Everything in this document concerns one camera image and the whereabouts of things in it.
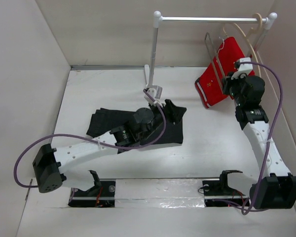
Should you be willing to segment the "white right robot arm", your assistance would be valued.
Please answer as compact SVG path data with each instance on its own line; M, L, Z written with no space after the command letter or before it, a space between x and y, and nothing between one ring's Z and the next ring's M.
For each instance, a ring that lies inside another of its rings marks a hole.
M262 78L247 73L228 73L222 92L235 102L235 116L249 140L259 166L257 181L239 170L224 170L218 182L225 195L248 191L255 209L290 209L296 201L296 176L283 162L272 139L269 119L260 105L265 91Z

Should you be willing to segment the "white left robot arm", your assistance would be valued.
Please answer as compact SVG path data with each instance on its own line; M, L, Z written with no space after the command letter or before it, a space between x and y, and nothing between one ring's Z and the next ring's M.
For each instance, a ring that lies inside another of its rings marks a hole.
M182 122L187 109L175 106L171 100L164 105L140 108L123 125L68 147L52 148L43 145L38 151L33 168L40 193L49 193L62 185L85 191L94 196L100 191L96 171L89 169L83 176L77 171L81 164L96 158L117 155L122 152L143 149L156 144L167 130Z

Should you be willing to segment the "grey trouser hanger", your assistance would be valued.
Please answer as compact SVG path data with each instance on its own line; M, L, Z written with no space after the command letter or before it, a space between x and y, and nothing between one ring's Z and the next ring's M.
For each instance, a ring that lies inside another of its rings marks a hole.
M214 42L213 42L209 32L207 32L205 34L204 42L205 42L205 45L206 45L206 48L207 48L208 55L209 55L209 57L211 59L211 65L213 66L214 73L215 73L216 79L218 81L220 90L221 90L221 92L223 92L222 79L225 77L225 73L224 73L224 70L222 68L221 62L219 60L218 50L216 50L216 48L214 46ZM218 70L216 68L215 62L217 64L218 68L219 68L219 71L220 71L221 75L222 75L221 77L219 76L219 73L218 73Z

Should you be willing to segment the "black trousers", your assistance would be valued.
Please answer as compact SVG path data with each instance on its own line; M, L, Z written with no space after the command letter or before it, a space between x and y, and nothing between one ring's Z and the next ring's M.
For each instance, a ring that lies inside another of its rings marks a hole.
M166 122L156 106L139 108L133 111L109 110L101 108L91 116L86 134L92 138L106 132L112 134L115 145L120 147L153 144L182 144L183 116L187 111L166 99L161 106Z

